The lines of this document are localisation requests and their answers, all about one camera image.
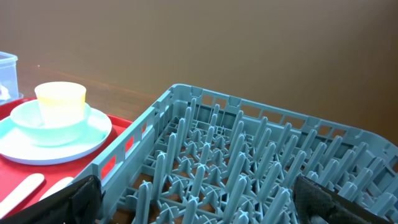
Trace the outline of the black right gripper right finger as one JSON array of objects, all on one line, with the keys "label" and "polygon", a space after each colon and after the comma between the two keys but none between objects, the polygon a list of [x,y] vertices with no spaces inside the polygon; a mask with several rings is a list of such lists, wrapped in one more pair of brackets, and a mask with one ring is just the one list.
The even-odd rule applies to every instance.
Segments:
[{"label": "black right gripper right finger", "polygon": [[300,223],[311,223],[313,217],[320,217],[327,223],[389,223],[383,215],[397,200],[389,192],[382,195],[370,210],[353,202],[370,179],[369,175],[359,175],[352,183],[355,190],[344,186],[335,193],[308,177],[297,177],[293,201]]}]

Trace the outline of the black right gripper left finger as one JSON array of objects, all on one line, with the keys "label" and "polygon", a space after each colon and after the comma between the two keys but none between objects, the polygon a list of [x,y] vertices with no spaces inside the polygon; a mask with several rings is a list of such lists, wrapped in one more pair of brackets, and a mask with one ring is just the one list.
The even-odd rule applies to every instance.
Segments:
[{"label": "black right gripper left finger", "polygon": [[94,224],[103,198],[100,179],[88,175],[2,219],[1,224]]}]

